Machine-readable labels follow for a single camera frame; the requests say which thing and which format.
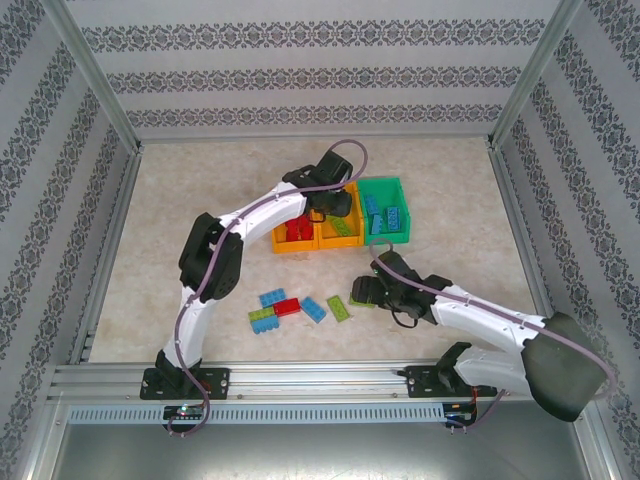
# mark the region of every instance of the marble floor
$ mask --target marble floor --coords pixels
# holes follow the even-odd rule
[[[140,172],[91,352],[91,362],[153,362],[173,331],[180,301],[178,257],[202,212],[231,212],[266,193],[282,175],[316,163],[331,140],[261,140],[150,145]],[[365,176],[400,177],[412,216],[411,241],[398,245],[423,277],[452,279],[475,295],[524,312],[533,303],[481,138],[364,139]],[[360,165],[352,145],[338,153]],[[369,274],[366,248],[275,255],[265,236],[244,252],[242,277],[219,305],[204,341],[205,361],[437,358],[465,332],[425,321],[397,326],[388,311],[348,307],[316,325],[304,313],[255,335],[247,312],[260,293],[283,287],[319,303],[347,300]]]

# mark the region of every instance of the blue lego brick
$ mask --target blue lego brick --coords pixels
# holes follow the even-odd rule
[[[280,327],[280,320],[275,315],[251,322],[251,328],[256,335],[278,327]]]
[[[398,207],[387,208],[387,226],[390,232],[400,230],[400,214]]]
[[[300,302],[300,308],[311,317],[316,323],[320,323],[322,319],[327,315],[327,311],[313,301],[311,297],[305,298]]]
[[[378,235],[382,231],[382,217],[374,215],[371,221],[371,235]]]
[[[278,303],[286,299],[287,295],[284,293],[284,289],[279,288],[277,290],[273,290],[272,292],[267,292],[260,295],[260,304],[262,305],[262,308],[267,308],[274,303]]]
[[[373,195],[364,196],[364,208],[367,210],[367,214],[369,215],[377,215],[380,213],[378,202],[376,201],[376,197]]]

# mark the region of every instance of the orange bin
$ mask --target orange bin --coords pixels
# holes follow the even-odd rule
[[[356,182],[345,187],[351,194],[351,212],[342,220],[353,232],[350,236],[341,236],[333,227],[331,221],[326,219],[322,223],[314,223],[313,239],[287,242],[287,227],[279,225],[271,232],[273,251],[275,253],[307,252],[327,248],[361,247],[364,245],[364,216],[360,205],[360,195]],[[312,213],[312,220],[318,222],[322,219],[317,213]]]

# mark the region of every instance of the green lego brick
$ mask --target green lego brick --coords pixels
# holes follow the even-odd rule
[[[329,304],[331,313],[333,313],[333,316],[336,317],[338,322],[344,322],[346,319],[351,318],[351,315],[338,295],[327,298],[327,303]]]
[[[262,320],[263,318],[272,317],[275,314],[276,312],[273,307],[261,308],[260,310],[249,312],[249,321],[255,322],[256,320]]]
[[[375,308],[375,305],[373,303],[356,302],[351,295],[349,295],[349,305],[353,305],[355,307]]]
[[[336,230],[336,233],[338,235],[340,235],[341,237],[353,237],[355,235],[355,233],[353,233],[349,228],[349,225],[347,225],[347,222],[345,222],[342,218],[332,217],[330,215],[328,217],[331,225],[333,225],[333,228]]]

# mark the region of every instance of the wall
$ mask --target wall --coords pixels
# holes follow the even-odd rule
[[[0,2],[0,479],[66,363],[130,158],[34,0]]]
[[[68,6],[142,139],[487,134],[558,0]]]
[[[583,3],[502,150],[554,308],[618,373],[600,409],[622,478],[640,478],[639,28],[637,0]]]

